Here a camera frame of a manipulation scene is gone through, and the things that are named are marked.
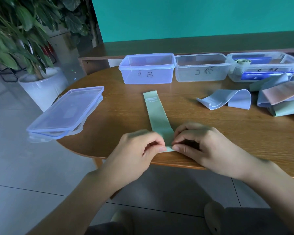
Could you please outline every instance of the stack of lids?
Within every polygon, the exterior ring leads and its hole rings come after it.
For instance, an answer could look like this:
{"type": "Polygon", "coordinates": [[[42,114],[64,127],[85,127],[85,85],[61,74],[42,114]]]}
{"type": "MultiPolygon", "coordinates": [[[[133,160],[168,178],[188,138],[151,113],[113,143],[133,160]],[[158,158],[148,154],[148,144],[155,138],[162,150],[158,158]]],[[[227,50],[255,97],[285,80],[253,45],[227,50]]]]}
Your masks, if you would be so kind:
{"type": "Polygon", "coordinates": [[[103,90],[103,86],[69,90],[28,126],[29,141],[48,142],[81,132],[102,101],[103,90]]]}

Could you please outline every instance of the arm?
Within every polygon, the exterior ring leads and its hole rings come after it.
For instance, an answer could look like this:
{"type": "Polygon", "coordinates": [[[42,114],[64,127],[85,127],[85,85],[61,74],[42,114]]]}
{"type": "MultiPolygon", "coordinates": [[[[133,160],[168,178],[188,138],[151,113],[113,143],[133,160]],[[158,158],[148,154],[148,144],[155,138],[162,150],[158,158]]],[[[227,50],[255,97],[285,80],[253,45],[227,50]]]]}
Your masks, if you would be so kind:
{"type": "Polygon", "coordinates": [[[165,142],[156,132],[139,130],[123,135],[102,167],[88,173],[27,235],[83,235],[105,201],[139,178],[153,157],[163,151],[166,151],[165,142]]]}
{"type": "Polygon", "coordinates": [[[175,131],[173,149],[221,175],[245,182],[294,233],[294,179],[275,163],[256,158],[215,128],[186,123],[175,131]],[[198,149],[186,145],[198,143],[198,149]]]}

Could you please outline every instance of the hand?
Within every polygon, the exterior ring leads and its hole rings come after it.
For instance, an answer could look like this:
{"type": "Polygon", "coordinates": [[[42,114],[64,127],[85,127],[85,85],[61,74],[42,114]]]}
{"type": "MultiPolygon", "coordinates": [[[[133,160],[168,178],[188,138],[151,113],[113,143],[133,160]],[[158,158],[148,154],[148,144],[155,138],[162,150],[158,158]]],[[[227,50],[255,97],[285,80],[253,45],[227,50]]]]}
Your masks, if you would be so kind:
{"type": "Polygon", "coordinates": [[[213,172],[236,179],[246,176],[252,165],[258,161],[217,129],[199,123],[180,125],[174,132],[172,145],[173,150],[192,158],[213,172]],[[183,144],[185,141],[195,141],[199,144],[199,150],[183,144]]]}
{"type": "Polygon", "coordinates": [[[165,152],[165,142],[156,132],[146,129],[124,134],[119,144],[98,171],[115,191],[139,178],[150,165],[153,157],[165,152]]]}

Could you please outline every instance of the round table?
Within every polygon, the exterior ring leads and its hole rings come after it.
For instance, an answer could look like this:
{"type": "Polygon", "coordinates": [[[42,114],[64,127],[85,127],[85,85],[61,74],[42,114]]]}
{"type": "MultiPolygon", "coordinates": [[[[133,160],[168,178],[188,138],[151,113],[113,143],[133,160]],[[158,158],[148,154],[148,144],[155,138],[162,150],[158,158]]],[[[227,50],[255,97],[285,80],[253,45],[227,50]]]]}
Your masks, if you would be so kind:
{"type": "MultiPolygon", "coordinates": [[[[151,130],[143,93],[157,90],[173,130],[187,121],[214,126],[247,152],[275,162],[294,177],[294,115],[273,117],[266,108],[256,106],[257,93],[252,93],[250,110],[228,106],[209,110],[196,101],[217,89],[248,89],[248,83],[235,83],[228,77],[223,81],[177,82],[173,75],[170,84],[126,85],[118,67],[112,67],[80,79],[62,94],[92,86],[104,86],[102,102],[87,118],[82,132],[58,140],[79,155],[105,159],[123,134],[151,130]]],[[[151,163],[204,169],[177,152],[157,154],[151,163]]]]}

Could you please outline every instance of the person's left hand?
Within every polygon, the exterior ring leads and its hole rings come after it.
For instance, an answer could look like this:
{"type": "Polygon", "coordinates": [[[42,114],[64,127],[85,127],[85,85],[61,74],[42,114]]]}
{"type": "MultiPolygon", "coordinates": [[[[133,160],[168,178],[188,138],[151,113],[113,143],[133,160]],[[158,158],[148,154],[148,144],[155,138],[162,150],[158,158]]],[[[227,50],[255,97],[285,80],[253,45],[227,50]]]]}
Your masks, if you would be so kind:
{"type": "Polygon", "coordinates": [[[157,132],[142,129],[127,133],[98,170],[119,190],[139,178],[153,157],[165,151],[165,142],[157,132]]]}

